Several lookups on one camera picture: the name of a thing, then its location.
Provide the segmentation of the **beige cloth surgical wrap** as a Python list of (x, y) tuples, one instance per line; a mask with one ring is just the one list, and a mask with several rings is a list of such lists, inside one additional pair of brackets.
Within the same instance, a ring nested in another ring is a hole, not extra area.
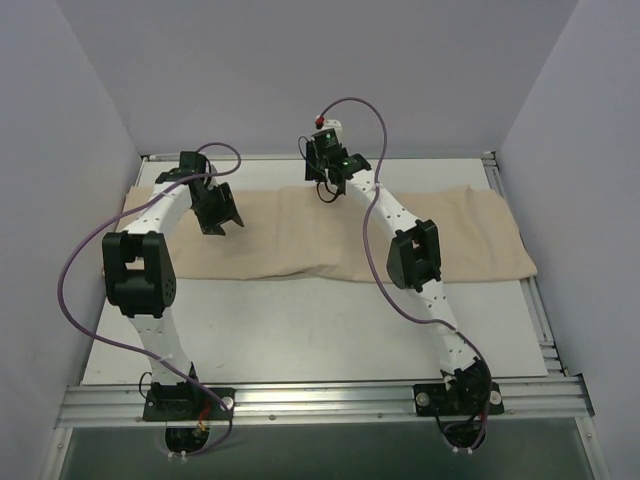
[[(324, 204), (311, 187), (233, 193), (242, 226), (205, 235), (187, 212), (168, 238), (180, 279), (256, 280), (297, 274), (370, 283), (364, 208), (352, 198)], [(468, 185), (397, 199), (438, 227), (442, 277), (449, 283), (521, 280), (537, 273), (506, 201)]]

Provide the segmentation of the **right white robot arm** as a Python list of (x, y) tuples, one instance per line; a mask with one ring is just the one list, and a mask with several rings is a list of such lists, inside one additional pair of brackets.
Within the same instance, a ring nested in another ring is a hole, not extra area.
[(386, 271), (393, 285), (414, 298), (425, 318), (405, 312), (407, 320), (429, 328), (445, 383), (444, 400), (455, 412), (469, 411), (491, 397), (491, 374), (477, 347), (458, 329), (442, 281), (439, 232), (431, 220), (421, 220), (380, 182), (377, 171), (360, 154), (350, 154), (340, 141), (337, 121), (320, 127), (306, 142), (309, 180), (329, 182), (336, 193), (365, 209), (363, 242), (367, 263), (375, 268), (368, 226), (375, 221), (389, 240)]

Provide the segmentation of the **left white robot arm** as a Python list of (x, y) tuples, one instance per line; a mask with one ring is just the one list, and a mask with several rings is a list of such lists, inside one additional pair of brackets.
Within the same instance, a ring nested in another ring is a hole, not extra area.
[(215, 180), (219, 174), (202, 149), (181, 152), (178, 166), (157, 177), (138, 217), (102, 239), (107, 299), (130, 320), (151, 354), (151, 401), (165, 404), (179, 419), (200, 411), (203, 391), (195, 385), (195, 367), (172, 316), (177, 279), (167, 239), (188, 212), (204, 235), (224, 236), (229, 221), (244, 225), (229, 184)]

